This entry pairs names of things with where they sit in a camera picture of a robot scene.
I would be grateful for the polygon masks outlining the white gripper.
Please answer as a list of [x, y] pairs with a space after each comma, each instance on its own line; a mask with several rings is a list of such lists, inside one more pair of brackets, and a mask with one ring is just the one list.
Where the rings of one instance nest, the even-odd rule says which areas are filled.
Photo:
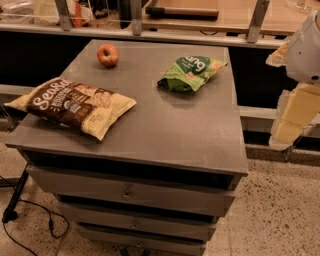
[[320, 84], [320, 11], [312, 11], [289, 44], [271, 53], [266, 64], [286, 65], [287, 75], [303, 82], [292, 91], [283, 90], [277, 104], [269, 146], [286, 150], [320, 112], [320, 87], [312, 85]]

